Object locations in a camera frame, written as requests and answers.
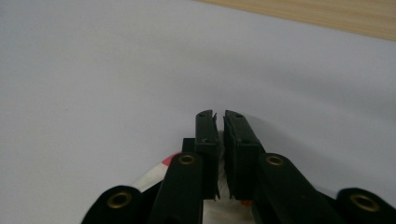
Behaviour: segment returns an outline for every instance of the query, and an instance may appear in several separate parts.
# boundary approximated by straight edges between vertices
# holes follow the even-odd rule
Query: wooden floor
[[[396,0],[198,0],[396,41]]]

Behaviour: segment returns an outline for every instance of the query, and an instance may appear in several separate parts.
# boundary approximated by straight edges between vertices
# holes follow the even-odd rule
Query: white tabletop
[[[396,42],[187,0],[0,3],[0,223],[79,223],[247,116],[320,190],[396,206]]]

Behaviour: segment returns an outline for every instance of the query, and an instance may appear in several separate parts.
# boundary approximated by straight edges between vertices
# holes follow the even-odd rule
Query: gold rivet
[[[122,208],[128,205],[132,200],[132,195],[129,191],[123,190],[111,195],[107,199],[107,206],[110,208]]]
[[[352,201],[359,208],[366,210],[368,212],[377,212],[379,210],[379,205],[370,197],[367,197],[364,194],[352,194],[349,197],[350,201]]]
[[[185,156],[179,157],[178,161],[183,165],[190,165],[195,162],[195,158],[190,155],[185,155]]]
[[[278,156],[268,156],[265,158],[265,160],[270,163],[271,165],[275,165],[275,166],[281,166],[283,165],[283,160],[282,158],[278,157]]]

